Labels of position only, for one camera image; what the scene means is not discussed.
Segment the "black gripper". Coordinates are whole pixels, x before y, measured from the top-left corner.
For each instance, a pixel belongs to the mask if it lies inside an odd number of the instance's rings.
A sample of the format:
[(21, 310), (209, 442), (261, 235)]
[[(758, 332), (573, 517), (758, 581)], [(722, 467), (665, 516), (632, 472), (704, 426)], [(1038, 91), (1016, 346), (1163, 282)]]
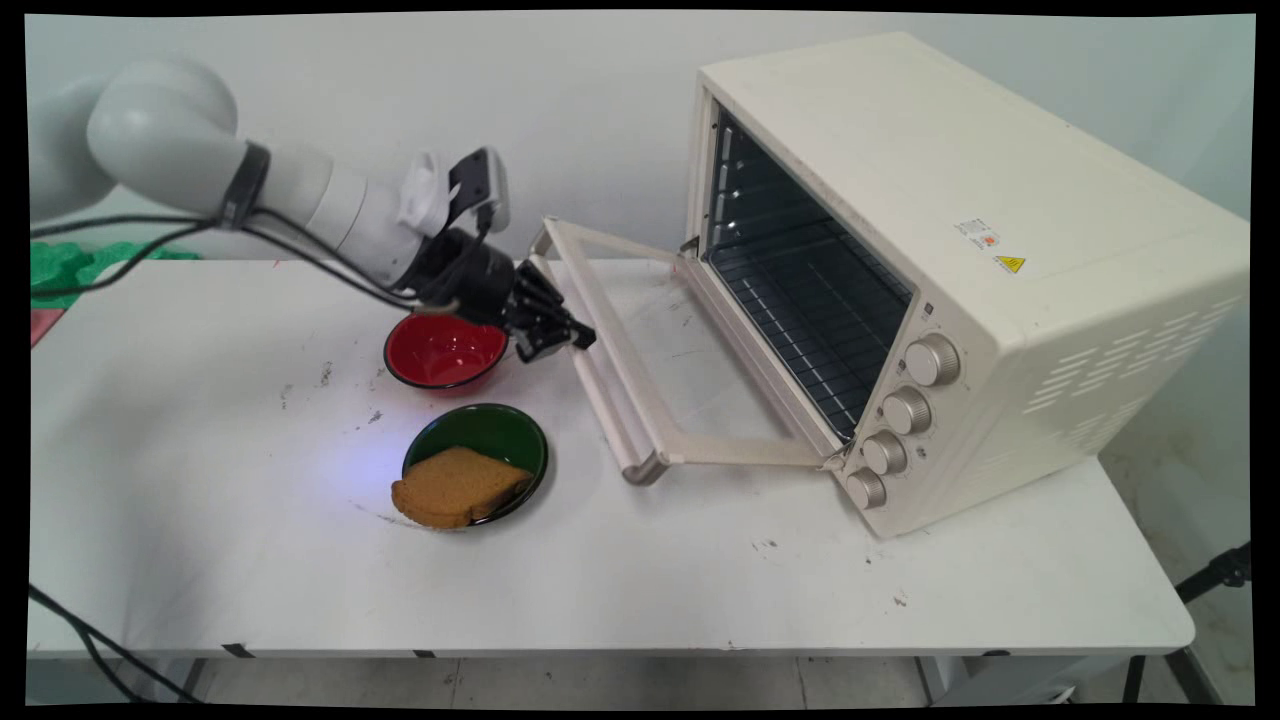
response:
[(508, 301), (508, 336), (525, 364), (564, 346), (588, 350), (596, 341), (530, 260), (515, 268), (508, 255), (466, 231), (449, 228), (425, 242), (410, 266), (410, 288), (428, 306), (452, 307), (468, 323), (498, 329)]

